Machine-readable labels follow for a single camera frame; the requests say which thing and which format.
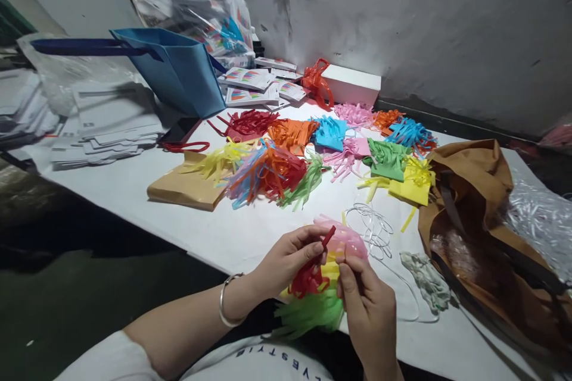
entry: table surface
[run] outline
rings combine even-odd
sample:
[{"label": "table surface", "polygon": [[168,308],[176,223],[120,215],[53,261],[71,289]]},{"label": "table surface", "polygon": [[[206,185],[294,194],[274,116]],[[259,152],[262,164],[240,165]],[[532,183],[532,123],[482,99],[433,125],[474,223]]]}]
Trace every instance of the table surface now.
[{"label": "table surface", "polygon": [[[241,109],[228,109],[230,113],[233,111]],[[323,114],[334,115],[309,103],[279,112],[281,117],[298,120]],[[380,138],[379,133],[369,130],[361,132],[364,136]],[[439,145],[464,141],[441,133],[434,135]],[[224,139],[205,121],[199,125],[192,140],[209,141],[210,149],[224,144]],[[331,183],[332,173],[326,172],[303,210],[293,212],[291,207],[282,209],[261,198],[235,211],[231,201],[224,198],[210,213],[148,201],[147,187],[181,164],[182,154],[167,153],[156,148],[110,165],[54,171],[49,163],[49,147],[52,144],[53,139],[44,139],[22,149],[34,160],[41,176],[228,274],[252,271],[283,233],[312,223],[320,214],[341,220],[341,213],[355,202],[365,202],[369,191],[356,187],[359,178],[353,174],[343,183],[339,180]],[[516,152],[503,149],[503,153],[511,168],[540,183]],[[360,169],[361,173],[367,170],[364,165]],[[372,206],[394,230],[390,240],[392,257],[385,257],[384,262],[408,280],[419,303],[418,321],[400,320],[397,323],[397,357],[400,360],[453,380],[516,380],[523,376],[529,379],[553,378],[552,371],[521,356],[463,308],[450,307],[440,314],[437,322],[430,323],[435,317],[415,286],[414,278],[401,265],[399,258],[401,251],[423,252],[416,227],[418,214],[415,213],[405,233],[401,233],[400,229],[411,212],[410,205],[388,196],[385,189],[378,189]],[[349,214],[348,222],[349,226],[360,232],[362,222],[356,215]],[[415,318],[417,306],[407,286],[379,261],[370,257],[370,262],[379,277],[394,288],[398,318]],[[347,333],[345,316],[340,330]]]}]

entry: blue bag handle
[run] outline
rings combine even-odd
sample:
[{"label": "blue bag handle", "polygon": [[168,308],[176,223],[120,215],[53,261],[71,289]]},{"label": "blue bag handle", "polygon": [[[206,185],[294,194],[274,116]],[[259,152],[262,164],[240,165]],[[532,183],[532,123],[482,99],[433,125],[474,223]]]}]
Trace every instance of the blue bag handle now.
[{"label": "blue bag handle", "polygon": [[[47,55],[65,55],[72,57],[139,57],[149,54],[154,60],[161,57],[153,49],[132,48],[123,40],[117,39],[39,39],[30,43],[35,50]],[[209,55],[211,65],[221,73],[224,66]]]}]

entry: person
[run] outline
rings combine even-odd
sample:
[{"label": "person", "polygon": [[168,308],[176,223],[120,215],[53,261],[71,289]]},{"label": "person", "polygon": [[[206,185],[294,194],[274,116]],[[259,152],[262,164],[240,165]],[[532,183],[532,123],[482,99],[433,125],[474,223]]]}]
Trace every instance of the person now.
[{"label": "person", "polygon": [[[308,261],[321,255],[325,264],[321,240],[327,233],[327,228],[311,225],[283,235],[250,274],[230,277],[223,288],[217,286],[149,311],[86,351],[56,380],[156,381],[181,374],[184,381],[334,379],[320,362],[292,345],[261,336],[225,345],[198,360],[230,326],[287,288]],[[344,302],[350,340],[364,378],[403,380],[396,357],[392,288],[357,257],[336,262],[340,267],[338,296]]]}]

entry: white t-shirt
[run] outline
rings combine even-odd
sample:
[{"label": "white t-shirt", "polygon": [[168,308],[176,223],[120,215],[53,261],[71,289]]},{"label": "white t-shirt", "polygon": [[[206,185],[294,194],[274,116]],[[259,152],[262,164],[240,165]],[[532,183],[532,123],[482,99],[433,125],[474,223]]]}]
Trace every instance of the white t-shirt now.
[{"label": "white t-shirt", "polygon": [[[295,348],[253,336],[208,353],[181,381],[331,381],[326,368]],[[163,381],[142,346],[120,330],[87,350],[56,381]]]}]

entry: black smartphone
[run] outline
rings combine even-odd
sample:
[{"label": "black smartphone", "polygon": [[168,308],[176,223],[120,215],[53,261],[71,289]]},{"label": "black smartphone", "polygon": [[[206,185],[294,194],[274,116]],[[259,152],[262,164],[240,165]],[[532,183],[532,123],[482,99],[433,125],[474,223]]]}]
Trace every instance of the black smartphone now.
[{"label": "black smartphone", "polygon": [[199,118],[181,118],[157,143],[186,143],[200,123]]}]

